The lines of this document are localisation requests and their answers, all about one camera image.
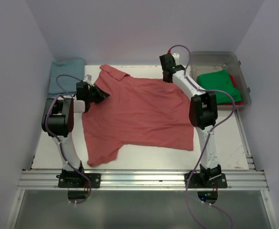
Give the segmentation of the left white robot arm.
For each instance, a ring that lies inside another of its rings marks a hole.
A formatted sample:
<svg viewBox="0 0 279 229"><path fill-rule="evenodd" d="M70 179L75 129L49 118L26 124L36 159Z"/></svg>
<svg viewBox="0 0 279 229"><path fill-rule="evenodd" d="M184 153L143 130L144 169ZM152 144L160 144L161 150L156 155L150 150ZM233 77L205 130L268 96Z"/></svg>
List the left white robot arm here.
<svg viewBox="0 0 279 229"><path fill-rule="evenodd" d="M59 188L98 188L101 175L87 174L82 161L77 155L72 138L74 128L74 104L80 103L80 113L86 113L91 103L98 104L110 97L97 85L80 81L76 84L76 98L64 98L57 95L45 102L42 130L51 137L57 145L62 160Z"/></svg>

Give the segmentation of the clear plastic bin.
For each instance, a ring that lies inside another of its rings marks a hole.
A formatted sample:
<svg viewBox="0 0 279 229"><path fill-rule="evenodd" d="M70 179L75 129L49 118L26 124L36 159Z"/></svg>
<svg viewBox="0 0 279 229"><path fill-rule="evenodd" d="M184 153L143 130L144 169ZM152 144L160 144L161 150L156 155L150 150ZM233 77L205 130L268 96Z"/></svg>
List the clear plastic bin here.
<svg viewBox="0 0 279 229"><path fill-rule="evenodd" d="M226 70L233 75L242 95L244 105L236 105L237 109L243 109L251 105L250 89L246 85L240 68L240 61L232 52L191 52L190 76L197 80L197 77L205 73L213 73Z"/></svg>

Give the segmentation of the salmon pink t shirt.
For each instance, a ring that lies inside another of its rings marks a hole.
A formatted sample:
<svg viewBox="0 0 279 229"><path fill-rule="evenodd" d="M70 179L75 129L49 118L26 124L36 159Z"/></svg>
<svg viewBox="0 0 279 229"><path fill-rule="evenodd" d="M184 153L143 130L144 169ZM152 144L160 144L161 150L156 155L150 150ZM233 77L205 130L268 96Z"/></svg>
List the salmon pink t shirt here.
<svg viewBox="0 0 279 229"><path fill-rule="evenodd" d="M82 115L88 165L115 160L124 145L193 150L190 100L178 86L135 78L107 64L95 83L108 98Z"/></svg>

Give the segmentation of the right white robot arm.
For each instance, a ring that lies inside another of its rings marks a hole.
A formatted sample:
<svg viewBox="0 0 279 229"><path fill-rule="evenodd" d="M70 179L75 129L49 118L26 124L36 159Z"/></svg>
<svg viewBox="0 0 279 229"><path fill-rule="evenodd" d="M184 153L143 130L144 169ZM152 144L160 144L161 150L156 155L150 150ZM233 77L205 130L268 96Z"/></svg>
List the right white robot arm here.
<svg viewBox="0 0 279 229"><path fill-rule="evenodd" d="M196 167L184 175L187 188L227 188L225 174L222 173L216 154L215 127L218 118L216 95L206 92L188 74L182 65L177 65L171 53L159 57L163 71L163 81L178 86L190 100L189 120L195 127L200 144L200 157Z"/></svg>

